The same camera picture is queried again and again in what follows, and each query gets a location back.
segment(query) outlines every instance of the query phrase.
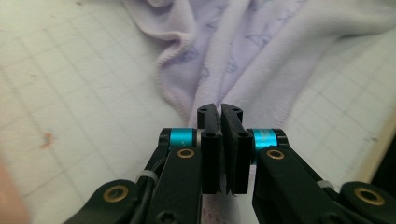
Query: table surface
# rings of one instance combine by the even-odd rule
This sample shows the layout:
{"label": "table surface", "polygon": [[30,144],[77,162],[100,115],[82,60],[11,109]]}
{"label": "table surface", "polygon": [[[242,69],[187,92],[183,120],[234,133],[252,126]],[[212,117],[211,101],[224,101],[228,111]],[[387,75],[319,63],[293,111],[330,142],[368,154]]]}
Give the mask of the table surface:
{"label": "table surface", "polygon": [[[120,0],[2,1],[0,21],[0,161],[32,223],[62,223],[102,184],[134,180],[161,129],[184,127],[156,86],[163,45]],[[336,43],[284,127],[337,188],[367,165],[396,108],[394,39]],[[236,201],[241,220],[257,222],[251,188]]]}

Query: screw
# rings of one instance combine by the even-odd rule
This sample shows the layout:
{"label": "screw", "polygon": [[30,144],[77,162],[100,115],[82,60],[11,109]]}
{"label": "screw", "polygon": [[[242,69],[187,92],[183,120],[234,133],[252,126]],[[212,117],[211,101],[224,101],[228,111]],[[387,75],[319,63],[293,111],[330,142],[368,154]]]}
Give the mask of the screw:
{"label": "screw", "polygon": [[178,224],[177,218],[173,212],[163,211],[155,218],[156,224]]}
{"label": "screw", "polygon": [[128,195],[128,188],[123,185],[113,186],[105,191],[103,198],[107,203],[117,203]]}
{"label": "screw", "polygon": [[267,156],[274,160],[283,160],[285,158],[285,154],[283,152],[276,150],[276,149],[270,149],[267,151]]}
{"label": "screw", "polygon": [[182,158],[182,159],[188,159],[193,157],[195,152],[192,149],[189,148],[182,148],[177,152],[177,155]]}

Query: lavender cloth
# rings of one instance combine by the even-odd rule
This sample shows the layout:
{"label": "lavender cloth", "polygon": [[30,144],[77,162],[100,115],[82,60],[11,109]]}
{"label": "lavender cloth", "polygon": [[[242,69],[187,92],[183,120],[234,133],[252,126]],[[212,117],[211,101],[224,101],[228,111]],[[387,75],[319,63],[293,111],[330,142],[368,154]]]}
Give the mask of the lavender cloth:
{"label": "lavender cloth", "polygon": [[[140,29],[167,41],[158,59],[163,96],[189,126],[196,109],[244,109],[249,128],[277,128],[323,52],[346,35],[396,23],[394,0],[125,0]],[[204,199],[207,223],[239,223],[223,196]]]}

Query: brass screw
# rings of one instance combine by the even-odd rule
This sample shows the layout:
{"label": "brass screw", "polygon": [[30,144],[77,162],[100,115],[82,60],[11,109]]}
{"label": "brass screw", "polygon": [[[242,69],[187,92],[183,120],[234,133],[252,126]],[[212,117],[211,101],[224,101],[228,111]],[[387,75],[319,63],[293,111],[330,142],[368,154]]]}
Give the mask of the brass screw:
{"label": "brass screw", "polygon": [[189,148],[182,148],[181,150],[179,150],[177,152],[177,155],[183,159],[191,158],[194,156],[194,154],[195,154],[195,152]]}
{"label": "brass screw", "polygon": [[271,157],[274,160],[283,160],[283,158],[285,158],[285,154],[276,149],[267,150],[267,156]]}
{"label": "brass screw", "polygon": [[128,188],[123,185],[113,186],[105,191],[103,199],[107,203],[116,203],[128,195]]}
{"label": "brass screw", "polygon": [[362,201],[369,203],[371,205],[380,206],[385,203],[385,199],[377,192],[359,187],[355,188],[355,195]]}

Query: cyan band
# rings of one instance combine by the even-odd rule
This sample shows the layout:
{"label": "cyan band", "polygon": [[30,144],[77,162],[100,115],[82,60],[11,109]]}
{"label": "cyan band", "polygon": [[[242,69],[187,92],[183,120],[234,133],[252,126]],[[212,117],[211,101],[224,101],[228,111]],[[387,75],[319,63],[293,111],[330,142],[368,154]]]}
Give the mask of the cyan band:
{"label": "cyan band", "polygon": [[172,147],[192,147],[192,129],[174,128],[171,131],[169,150]]}
{"label": "cyan band", "polygon": [[272,129],[252,129],[255,142],[255,156],[253,164],[256,164],[259,152],[265,147],[276,147],[277,139]]}

